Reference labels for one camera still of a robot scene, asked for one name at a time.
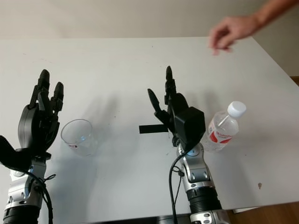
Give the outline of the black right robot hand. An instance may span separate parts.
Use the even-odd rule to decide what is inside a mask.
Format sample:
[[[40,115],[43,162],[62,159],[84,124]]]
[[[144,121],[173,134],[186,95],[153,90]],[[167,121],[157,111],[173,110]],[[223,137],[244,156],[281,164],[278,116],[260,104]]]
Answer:
[[[176,91],[175,79],[172,75],[171,66],[166,68],[165,96],[164,104],[167,110],[162,110],[159,101],[151,89],[147,89],[149,99],[155,110],[154,115],[160,120],[172,133],[172,144],[174,147],[180,142],[178,132],[175,127],[175,116],[186,110],[189,106],[185,97]]]

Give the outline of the bare human hand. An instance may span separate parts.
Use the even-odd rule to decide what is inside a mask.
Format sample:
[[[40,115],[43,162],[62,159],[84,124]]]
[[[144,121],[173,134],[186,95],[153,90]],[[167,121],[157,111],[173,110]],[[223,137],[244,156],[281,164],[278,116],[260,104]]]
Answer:
[[[226,17],[210,30],[209,47],[214,55],[221,50],[230,51],[234,42],[251,36],[258,28],[259,22],[253,15]]]

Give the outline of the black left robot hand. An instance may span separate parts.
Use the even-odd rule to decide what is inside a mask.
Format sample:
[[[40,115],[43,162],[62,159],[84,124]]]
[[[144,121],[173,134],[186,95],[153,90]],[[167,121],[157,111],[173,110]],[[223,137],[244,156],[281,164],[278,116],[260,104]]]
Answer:
[[[18,125],[20,146],[32,157],[50,158],[47,150],[54,142],[60,126],[58,113],[63,108],[64,85],[58,82],[51,98],[49,87],[50,73],[43,69]]]

